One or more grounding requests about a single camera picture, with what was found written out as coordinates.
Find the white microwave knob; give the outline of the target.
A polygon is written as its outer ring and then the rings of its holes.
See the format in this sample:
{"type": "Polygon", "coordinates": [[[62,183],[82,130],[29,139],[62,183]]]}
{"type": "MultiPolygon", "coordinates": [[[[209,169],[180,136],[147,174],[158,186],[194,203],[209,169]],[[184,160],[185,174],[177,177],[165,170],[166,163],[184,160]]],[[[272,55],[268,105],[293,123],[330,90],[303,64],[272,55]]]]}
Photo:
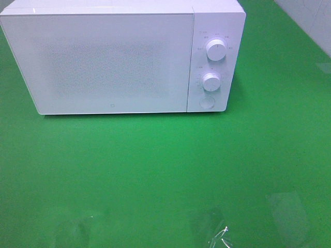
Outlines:
{"type": "Polygon", "coordinates": [[[221,38],[210,40],[206,44],[206,55],[212,61],[220,61],[227,54],[227,44],[221,38]]]}
{"type": "Polygon", "coordinates": [[[202,86],[204,90],[213,92],[219,89],[221,85],[221,79],[219,75],[215,73],[207,73],[202,77],[202,86]]]}

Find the white microwave oven body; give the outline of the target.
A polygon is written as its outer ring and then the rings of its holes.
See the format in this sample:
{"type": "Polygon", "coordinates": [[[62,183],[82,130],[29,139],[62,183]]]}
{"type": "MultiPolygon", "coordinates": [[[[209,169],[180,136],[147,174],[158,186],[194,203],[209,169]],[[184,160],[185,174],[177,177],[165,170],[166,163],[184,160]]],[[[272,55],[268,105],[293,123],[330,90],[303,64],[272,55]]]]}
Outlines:
{"type": "Polygon", "coordinates": [[[246,13],[237,1],[14,1],[2,16],[49,16],[82,14],[191,14],[190,72],[187,109],[184,112],[222,112],[227,108],[246,13]],[[206,55],[206,44],[215,38],[227,44],[227,54],[220,61],[206,55]],[[209,92],[202,77],[215,73],[221,79],[218,90],[209,92]],[[199,101],[213,97],[212,109],[201,108],[199,101]]]}

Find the white microwave door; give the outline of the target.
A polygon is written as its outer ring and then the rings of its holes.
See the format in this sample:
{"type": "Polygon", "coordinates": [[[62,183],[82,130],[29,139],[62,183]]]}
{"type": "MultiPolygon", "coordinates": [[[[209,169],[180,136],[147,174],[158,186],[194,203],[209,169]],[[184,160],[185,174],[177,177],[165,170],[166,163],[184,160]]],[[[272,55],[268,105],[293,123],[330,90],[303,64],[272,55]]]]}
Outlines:
{"type": "Polygon", "coordinates": [[[2,16],[39,114],[184,112],[193,15],[2,16]]]}

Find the round door release button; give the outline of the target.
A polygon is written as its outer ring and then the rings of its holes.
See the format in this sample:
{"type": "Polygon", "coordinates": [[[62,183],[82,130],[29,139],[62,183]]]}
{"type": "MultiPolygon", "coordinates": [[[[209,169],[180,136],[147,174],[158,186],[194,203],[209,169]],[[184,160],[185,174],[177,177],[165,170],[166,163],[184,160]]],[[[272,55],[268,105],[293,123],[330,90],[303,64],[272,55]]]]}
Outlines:
{"type": "Polygon", "coordinates": [[[212,109],[215,105],[215,99],[213,97],[207,96],[199,101],[201,108],[212,109]]]}

